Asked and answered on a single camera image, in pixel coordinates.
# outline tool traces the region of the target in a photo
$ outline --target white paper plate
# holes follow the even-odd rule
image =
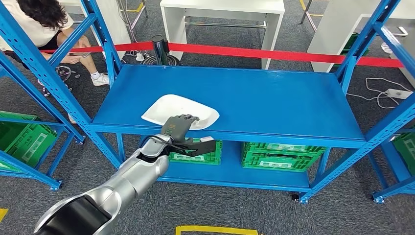
[[[163,126],[169,117],[182,114],[190,114],[200,119],[192,123],[191,130],[208,128],[219,118],[215,109],[175,94],[160,97],[141,118]]]

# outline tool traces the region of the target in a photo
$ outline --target black shorts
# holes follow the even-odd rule
[[[39,50],[56,50],[58,48],[58,34],[62,31],[58,31],[55,36],[44,46],[38,47]],[[6,55],[12,57],[17,62],[21,63],[26,69],[29,69],[29,67],[23,63],[23,61],[18,57],[18,55],[14,51],[5,51]]]

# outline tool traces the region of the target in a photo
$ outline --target robotic arm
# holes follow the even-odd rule
[[[52,206],[37,222],[35,235],[109,235],[121,214],[168,169],[170,152],[198,156],[214,152],[211,137],[193,143],[184,136],[198,120],[191,115],[170,117],[161,134],[147,136],[119,170],[104,184]]]

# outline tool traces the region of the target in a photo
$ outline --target yellow tape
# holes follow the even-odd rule
[[[181,235],[182,232],[211,232],[211,233],[238,234],[238,235],[258,235],[258,231],[252,230],[252,229],[237,229],[237,228],[197,226],[197,225],[185,225],[185,226],[176,227],[176,235]]]
[[[140,5],[138,5],[136,10],[127,10],[127,12],[140,12],[144,4],[141,2]]]
[[[9,211],[9,209],[0,208],[0,223],[4,219],[4,217],[6,216],[8,211]]]
[[[301,3],[301,6],[302,6],[302,9],[305,11],[305,4],[304,4],[304,1],[303,0],[300,0],[300,3]],[[323,15],[320,15],[320,14],[310,14],[310,16],[323,16]]]

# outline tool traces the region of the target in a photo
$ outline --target woman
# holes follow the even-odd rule
[[[23,31],[32,40],[39,50],[57,49],[73,32],[73,20],[65,12],[57,0],[0,0],[10,14],[22,27]],[[82,36],[74,47],[90,47],[87,37]],[[28,69],[22,60],[13,52],[13,49],[0,37],[0,49],[6,51]],[[43,53],[49,59],[52,55]],[[62,63],[82,65],[90,72],[92,83],[95,86],[108,85],[108,76],[96,70],[91,55],[87,57],[67,55]]]

